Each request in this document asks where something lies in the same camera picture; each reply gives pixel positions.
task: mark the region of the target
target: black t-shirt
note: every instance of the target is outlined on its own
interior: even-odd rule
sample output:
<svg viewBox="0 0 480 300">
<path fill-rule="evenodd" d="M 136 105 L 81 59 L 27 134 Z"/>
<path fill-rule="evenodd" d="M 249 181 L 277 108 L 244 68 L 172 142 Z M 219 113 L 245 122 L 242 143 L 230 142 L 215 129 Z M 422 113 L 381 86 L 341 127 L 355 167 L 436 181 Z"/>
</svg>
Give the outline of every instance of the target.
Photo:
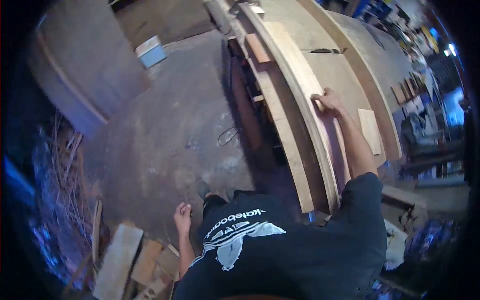
<svg viewBox="0 0 480 300">
<path fill-rule="evenodd" d="M 295 223 L 273 196 L 241 194 L 202 223 L 203 254 L 174 299 L 362 297 L 385 261 L 381 191 L 373 173 L 350 180 L 323 228 Z"/>
</svg>

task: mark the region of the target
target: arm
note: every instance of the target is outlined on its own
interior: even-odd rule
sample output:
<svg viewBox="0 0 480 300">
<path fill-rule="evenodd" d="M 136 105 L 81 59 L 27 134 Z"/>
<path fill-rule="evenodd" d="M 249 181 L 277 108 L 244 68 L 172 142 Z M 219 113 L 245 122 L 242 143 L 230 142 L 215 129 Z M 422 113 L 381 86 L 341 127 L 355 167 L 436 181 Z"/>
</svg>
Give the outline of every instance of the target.
<svg viewBox="0 0 480 300">
<path fill-rule="evenodd" d="M 180 248 L 180 261 L 179 261 L 179 275 L 180 279 L 185 275 L 188 268 L 195 259 L 195 252 L 193 251 L 192 243 L 190 243 L 190 226 L 192 220 L 190 213 L 192 212 L 192 206 L 186 205 L 184 202 L 177 206 L 175 215 L 175 224 L 179 232 L 179 248 Z"/>
<path fill-rule="evenodd" d="M 338 119 L 345 141 L 345 151 L 352 178 L 368 172 L 378 175 L 372 149 L 370 149 L 360 129 L 348 115 L 334 91 L 331 88 L 326 88 L 324 96 L 313 94 L 312 100 L 324 113 L 333 113 Z"/>
</svg>

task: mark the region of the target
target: left hand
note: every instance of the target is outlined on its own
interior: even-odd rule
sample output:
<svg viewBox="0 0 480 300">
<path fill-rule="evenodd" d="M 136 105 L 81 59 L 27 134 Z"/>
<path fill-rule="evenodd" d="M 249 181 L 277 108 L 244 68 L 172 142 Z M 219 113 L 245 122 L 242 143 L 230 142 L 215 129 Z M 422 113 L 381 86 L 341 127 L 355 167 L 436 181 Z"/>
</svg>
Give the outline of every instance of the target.
<svg viewBox="0 0 480 300">
<path fill-rule="evenodd" d="M 190 233 L 190 226 L 192 225 L 192 219 L 190 217 L 191 212 L 192 205 L 182 202 L 179 206 L 177 206 L 177 210 L 173 215 L 173 219 L 175 220 L 175 225 L 177 225 L 177 230 L 180 237 L 188 237 Z"/>
</svg>

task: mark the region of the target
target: workbench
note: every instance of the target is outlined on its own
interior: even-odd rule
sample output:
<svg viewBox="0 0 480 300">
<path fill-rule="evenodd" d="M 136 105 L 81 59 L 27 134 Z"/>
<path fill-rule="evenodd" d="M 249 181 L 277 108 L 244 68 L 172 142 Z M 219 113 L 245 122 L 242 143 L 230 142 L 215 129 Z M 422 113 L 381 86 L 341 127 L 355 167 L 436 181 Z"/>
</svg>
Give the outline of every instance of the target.
<svg viewBox="0 0 480 300">
<path fill-rule="evenodd" d="M 272 115 L 295 181 L 302 212 L 320 210 L 332 214 L 339 206 L 338 195 L 349 180 L 343 136 L 336 125 L 335 128 L 333 125 L 325 127 L 326 133 L 325 128 L 322 131 L 318 127 L 318 123 L 319 129 L 312 125 L 309 114 L 314 112 L 303 107 L 304 103 L 310 102 L 306 91 L 312 91 L 308 87 L 310 84 L 305 83 L 334 89 L 359 128 L 363 125 L 359 109 L 375 113 L 380 140 L 375 155 L 378 167 L 387 159 L 396 160 L 402 155 L 390 109 L 391 106 L 395 110 L 398 107 L 391 105 L 384 95 L 384 89 L 377 80 L 380 75 L 363 57 L 365 51 L 360 41 L 352 40 L 344 32 L 346 29 L 330 16 L 330 12 L 313 0 L 263 0 L 261 3 L 235 3 L 232 6 L 218 0 L 218 4 L 255 74 Z M 261 5 L 261 9 L 253 9 L 256 5 Z M 260 47 L 272 58 L 267 67 L 261 65 L 251 48 L 247 47 L 247 34 L 257 35 Z M 312 53 L 317 49 L 345 52 Z M 304 66 L 305 76 L 296 66 L 304 61 L 308 62 Z M 314 92 L 321 94 L 322 88 Z M 368 140 L 370 132 L 363 133 Z"/>
</svg>

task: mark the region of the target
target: stacked lumber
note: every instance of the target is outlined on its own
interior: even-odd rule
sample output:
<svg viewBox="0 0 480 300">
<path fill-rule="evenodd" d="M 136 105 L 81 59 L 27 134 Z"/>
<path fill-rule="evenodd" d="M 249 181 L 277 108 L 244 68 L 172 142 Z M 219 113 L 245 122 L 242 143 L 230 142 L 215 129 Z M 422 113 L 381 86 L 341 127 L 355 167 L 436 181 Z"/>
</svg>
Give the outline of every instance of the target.
<svg viewBox="0 0 480 300">
<path fill-rule="evenodd" d="M 131 299 L 130 287 L 134 283 L 138 283 L 139 290 L 134 300 L 170 299 L 173 282 L 179 279 L 180 255 L 170 244 L 142 242 L 143 233 L 131 225 L 118 226 L 96 278 L 93 296 L 97 299 Z"/>
</svg>

